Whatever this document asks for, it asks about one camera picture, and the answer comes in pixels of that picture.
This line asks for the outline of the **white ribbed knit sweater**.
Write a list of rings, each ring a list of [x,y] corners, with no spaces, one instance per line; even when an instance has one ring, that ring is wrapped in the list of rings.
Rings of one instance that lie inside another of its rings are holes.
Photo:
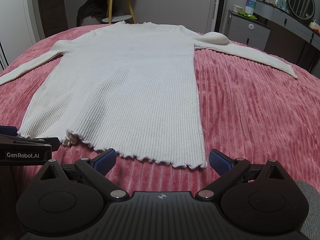
[[[81,141],[95,151],[195,169],[207,165],[194,70],[198,49],[211,49],[294,76],[292,67],[216,32],[182,25],[118,22],[51,50],[1,77],[14,81],[57,55],[59,64],[33,95],[23,137]]]

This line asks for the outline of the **yellow legged side table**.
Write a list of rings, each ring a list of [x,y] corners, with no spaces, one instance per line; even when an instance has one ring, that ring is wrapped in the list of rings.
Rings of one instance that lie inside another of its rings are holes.
[[[111,24],[117,22],[130,22],[136,24],[133,5],[130,0],[106,0],[106,16],[101,20],[103,23]]]

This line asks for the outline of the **grey drawer cabinet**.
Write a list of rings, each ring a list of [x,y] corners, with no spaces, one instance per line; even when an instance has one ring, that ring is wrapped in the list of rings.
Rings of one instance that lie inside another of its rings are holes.
[[[239,13],[229,11],[224,34],[234,42],[264,51],[270,34],[270,27],[250,20]]]

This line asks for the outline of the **black garment on stool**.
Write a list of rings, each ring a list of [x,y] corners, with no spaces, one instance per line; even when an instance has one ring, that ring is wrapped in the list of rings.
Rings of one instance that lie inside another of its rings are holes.
[[[107,14],[107,0],[87,0],[78,10],[76,26],[80,27],[86,18],[97,20],[99,24]]]

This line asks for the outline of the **dark wooden door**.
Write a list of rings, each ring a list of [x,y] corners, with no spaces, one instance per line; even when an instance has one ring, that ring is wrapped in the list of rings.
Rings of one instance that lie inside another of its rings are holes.
[[[45,37],[68,29],[65,0],[37,0]]]

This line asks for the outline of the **grey vanity desk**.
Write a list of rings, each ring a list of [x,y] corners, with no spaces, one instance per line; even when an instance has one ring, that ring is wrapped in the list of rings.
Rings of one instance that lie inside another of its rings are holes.
[[[319,35],[266,2],[256,1],[254,13],[270,27],[264,51],[319,76]]]

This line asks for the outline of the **green item on cabinet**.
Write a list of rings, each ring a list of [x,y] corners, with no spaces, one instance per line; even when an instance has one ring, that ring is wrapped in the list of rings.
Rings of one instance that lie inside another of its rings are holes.
[[[251,20],[257,20],[257,17],[256,17],[256,16],[251,15],[251,14],[246,13],[246,12],[239,11],[238,14],[241,15],[241,16],[243,16],[243,17],[245,17],[245,18],[249,18],[249,19],[251,19]]]

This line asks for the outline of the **small white box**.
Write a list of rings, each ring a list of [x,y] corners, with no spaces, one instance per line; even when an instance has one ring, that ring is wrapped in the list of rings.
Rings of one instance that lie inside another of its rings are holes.
[[[239,6],[239,5],[233,5],[233,9],[234,12],[238,13],[238,12],[244,12],[244,8]]]

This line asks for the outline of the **blue white tissue box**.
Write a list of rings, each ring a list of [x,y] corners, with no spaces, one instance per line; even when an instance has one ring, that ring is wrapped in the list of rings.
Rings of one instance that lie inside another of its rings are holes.
[[[254,14],[256,2],[253,0],[246,0],[245,13],[249,15]]]

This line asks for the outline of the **white tower fan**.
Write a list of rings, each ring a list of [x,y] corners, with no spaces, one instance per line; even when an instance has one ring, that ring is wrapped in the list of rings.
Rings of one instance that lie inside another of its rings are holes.
[[[223,21],[226,0],[210,0],[206,32],[219,32]]]

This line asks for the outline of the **round black vanity mirror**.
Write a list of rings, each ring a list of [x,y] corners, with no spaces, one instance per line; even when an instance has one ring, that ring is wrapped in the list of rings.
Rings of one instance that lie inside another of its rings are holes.
[[[289,11],[299,20],[311,20],[315,14],[314,0],[287,0]]]

